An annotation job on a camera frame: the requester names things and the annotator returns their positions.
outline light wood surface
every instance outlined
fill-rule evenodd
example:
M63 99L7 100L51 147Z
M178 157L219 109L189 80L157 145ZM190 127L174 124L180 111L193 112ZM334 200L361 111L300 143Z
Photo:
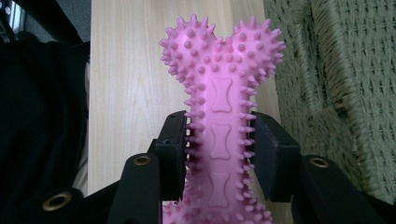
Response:
M231 35L251 15L264 20L262 0L92 1L89 194L120 179L125 161L147 151L167 115L188 110L188 95L160 61L158 42L177 17L189 21L191 14L208 16L216 36ZM279 120L274 79L258 92L257 110Z

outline green textured cushion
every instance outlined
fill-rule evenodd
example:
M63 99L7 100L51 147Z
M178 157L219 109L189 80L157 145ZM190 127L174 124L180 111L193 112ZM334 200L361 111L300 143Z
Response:
M378 199L396 199L396 2L265 0L286 40L282 125L304 154L335 161Z

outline black fabric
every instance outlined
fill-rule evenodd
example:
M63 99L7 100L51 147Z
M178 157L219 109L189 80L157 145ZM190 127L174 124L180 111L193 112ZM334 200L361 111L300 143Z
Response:
M85 142L89 44L0 44L0 223L70 187Z

